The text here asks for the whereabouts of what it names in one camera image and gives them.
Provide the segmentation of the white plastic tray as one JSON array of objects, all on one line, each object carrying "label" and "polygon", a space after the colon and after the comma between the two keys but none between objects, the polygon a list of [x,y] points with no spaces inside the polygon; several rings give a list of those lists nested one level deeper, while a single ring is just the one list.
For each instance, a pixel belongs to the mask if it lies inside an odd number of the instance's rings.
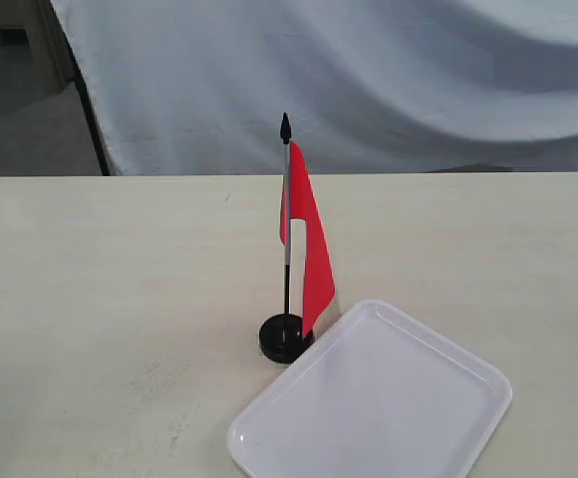
[{"label": "white plastic tray", "polygon": [[395,306],[356,304],[231,423],[251,477],[464,477],[508,378]]}]

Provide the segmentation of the red flag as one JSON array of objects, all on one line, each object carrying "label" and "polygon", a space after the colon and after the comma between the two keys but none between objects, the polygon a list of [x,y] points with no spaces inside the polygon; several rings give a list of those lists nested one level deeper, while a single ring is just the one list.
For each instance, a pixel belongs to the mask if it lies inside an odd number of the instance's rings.
[{"label": "red flag", "polygon": [[280,240],[284,246],[284,312],[290,312],[291,221],[302,220],[306,230],[302,319],[300,336],[313,331],[320,315],[335,296],[335,282],[325,231],[318,211],[302,151],[292,139],[287,115],[279,131],[283,143],[285,171],[280,207]]}]

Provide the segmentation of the black round flag base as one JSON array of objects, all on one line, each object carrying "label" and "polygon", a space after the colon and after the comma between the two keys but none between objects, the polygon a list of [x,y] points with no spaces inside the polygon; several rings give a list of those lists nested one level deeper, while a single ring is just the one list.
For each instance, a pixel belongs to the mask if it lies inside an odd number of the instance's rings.
[{"label": "black round flag base", "polygon": [[258,333],[263,354],[277,363],[294,362],[315,341],[312,331],[302,334],[302,322],[299,316],[293,314],[278,314],[267,319]]}]

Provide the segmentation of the wooden furniture in background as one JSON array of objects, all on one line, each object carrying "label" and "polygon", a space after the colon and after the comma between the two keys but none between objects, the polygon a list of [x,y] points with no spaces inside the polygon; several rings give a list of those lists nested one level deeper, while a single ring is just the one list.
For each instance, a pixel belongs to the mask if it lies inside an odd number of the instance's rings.
[{"label": "wooden furniture in background", "polygon": [[0,46],[7,32],[26,35],[35,71],[48,94],[61,93],[74,79],[70,49],[50,1],[0,1]]}]

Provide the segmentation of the white cloth backdrop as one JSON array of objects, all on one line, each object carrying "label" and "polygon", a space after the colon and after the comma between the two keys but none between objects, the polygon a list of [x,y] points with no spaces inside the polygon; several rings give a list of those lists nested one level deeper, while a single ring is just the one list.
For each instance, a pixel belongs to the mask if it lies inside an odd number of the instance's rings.
[{"label": "white cloth backdrop", "polygon": [[57,1],[113,167],[578,170],[578,1]]}]

